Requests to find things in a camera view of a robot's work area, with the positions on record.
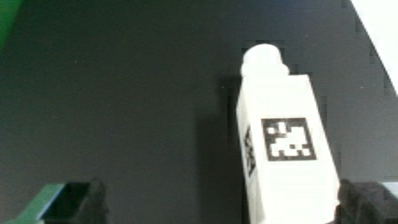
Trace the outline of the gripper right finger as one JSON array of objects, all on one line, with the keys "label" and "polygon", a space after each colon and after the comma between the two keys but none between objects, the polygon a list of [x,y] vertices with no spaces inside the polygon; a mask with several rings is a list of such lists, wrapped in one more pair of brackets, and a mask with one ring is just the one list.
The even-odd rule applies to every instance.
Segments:
[{"label": "gripper right finger", "polygon": [[398,182],[342,180],[335,224],[398,224]]}]

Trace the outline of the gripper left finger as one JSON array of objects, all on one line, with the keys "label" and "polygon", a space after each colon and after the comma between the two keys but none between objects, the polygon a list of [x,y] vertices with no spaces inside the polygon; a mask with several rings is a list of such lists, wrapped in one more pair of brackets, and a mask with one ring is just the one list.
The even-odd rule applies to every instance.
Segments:
[{"label": "gripper left finger", "polygon": [[107,189],[100,179],[49,184],[17,224],[109,224]]}]

